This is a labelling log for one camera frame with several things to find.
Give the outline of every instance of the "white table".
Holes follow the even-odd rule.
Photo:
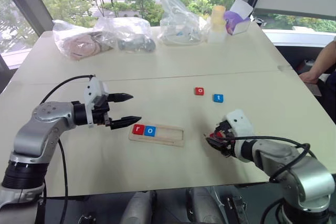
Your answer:
[[[258,56],[250,55],[255,61],[249,60],[242,53],[245,49],[238,47],[236,40],[242,44],[247,37],[260,38],[260,41],[255,40],[259,45],[255,48]],[[159,46],[155,55],[147,55],[150,57],[148,59],[145,55],[138,55],[144,61],[144,69],[132,72],[130,69],[136,66],[133,61],[141,62],[135,55],[105,53],[80,62],[67,62],[58,56],[51,40],[43,36],[44,43],[40,40],[37,42],[11,84],[0,95],[0,111],[10,115],[0,118],[3,134],[0,172],[6,168],[16,132],[28,121],[33,108],[55,83],[80,73],[94,73],[99,67],[98,63],[93,64],[94,59],[99,59],[102,64],[102,70],[96,73],[99,78],[107,80],[110,92],[134,95],[132,100],[111,103],[114,119],[139,115],[143,117],[140,121],[143,123],[182,127],[185,130],[185,146],[130,141],[130,127],[110,131],[103,126],[95,126],[93,129],[79,126],[64,133],[61,138],[68,165],[69,195],[267,181],[267,176],[254,164],[225,158],[203,138],[203,134],[212,132],[225,114],[237,108],[243,109],[257,134],[308,142],[329,171],[336,172],[335,125],[295,72],[290,70],[280,53],[253,24],[246,35],[229,38],[236,46],[228,44],[226,48],[236,51],[237,55],[223,57],[232,63],[232,68],[220,56],[210,54],[211,47],[206,44],[190,47],[189,50],[200,52],[202,48],[207,48],[207,55],[180,55],[181,58],[178,55],[170,58],[166,52],[160,54],[166,47]],[[218,47],[213,48],[216,53],[219,52]],[[36,54],[43,50],[49,51],[45,59]],[[187,48],[182,47],[168,50],[175,50],[176,54],[188,52]],[[205,67],[192,68],[192,65],[201,65],[192,61],[195,56],[203,60]],[[115,71],[107,72],[107,64],[112,62],[112,57],[115,60]],[[120,68],[127,65],[125,57],[129,57],[129,69],[119,71],[118,64]],[[186,64],[187,58],[194,63]],[[215,64],[217,60],[226,63],[223,68]],[[44,65],[51,61],[56,66],[49,73]],[[150,72],[149,67],[155,65],[156,68]],[[57,70],[61,76],[53,75]],[[83,101],[85,86],[84,81],[69,83],[58,90],[51,100]],[[205,95],[195,96],[194,87],[204,87]],[[214,103],[213,93],[224,94],[225,102]],[[63,169],[58,148],[49,165],[46,182],[50,197],[64,195]]]

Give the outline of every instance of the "plastic bag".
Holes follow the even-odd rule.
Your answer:
[[[113,48],[113,34],[102,36],[96,28],[75,26],[62,20],[54,20],[55,44],[71,60],[80,60]]]
[[[204,41],[206,21],[180,0],[161,0],[164,9],[159,40],[166,45],[196,45]]]
[[[95,27],[102,30],[103,37],[113,33],[120,50],[152,52],[156,48],[151,25],[142,18],[99,18]]]

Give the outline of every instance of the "tissue box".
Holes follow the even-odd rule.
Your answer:
[[[251,23],[249,17],[242,19],[237,13],[228,10],[224,14],[226,20],[226,30],[228,34],[235,35],[240,34],[248,29]]]
[[[229,34],[235,35],[248,29],[250,18],[248,15],[253,11],[253,7],[243,0],[235,0],[230,10],[225,12],[226,30]]]

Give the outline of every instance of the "gray floor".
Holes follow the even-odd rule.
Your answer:
[[[260,222],[265,208],[281,197],[277,184],[261,184],[238,189],[244,202],[247,203],[249,223]],[[158,190],[156,213],[153,224],[189,222],[185,209],[185,189]],[[82,214],[97,213],[97,223],[118,223],[128,201],[134,193],[104,194],[90,196],[84,201],[71,200],[68,205],[66,223],[78,223]],[[335,211],[336,197],[332,197],[331,210]],[[46,223],[59,223],[63,200],[49,199],[47,201]],[[266,223],[276,223],[274,209],[268,215]]]

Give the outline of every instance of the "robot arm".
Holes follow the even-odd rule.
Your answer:
[[[129,126],[141,117],[127,116],[113,121],[109,102],[126,101],[133,96],[109,94],[104,84],[92,77],[85,90],[85,104],[46,102],[36,107],[32,117],[17,133],[14,149],[0,186],[0,209],[6,204],[36,200],[44,188],[44,177],[62,133],[77,125],[109,126],[112,130]]]
[[[297,223],[297,218],[302,221],[303,218],[318,217],[320,223],[324,223],[323,220],[329,217],[330,195],[335,188],[328,170],[316,158],[304,156],[278,173],[279,169],[298,158],[298,150],[287,144],[258,139],[257,136],[243,140],[244,136],[254,135],[254,129],[244,113],[236,110],[229,113],[206,140],[223,155],[254,162],[268,176],[275,176],[281,185],[285,215],[290,221]]]

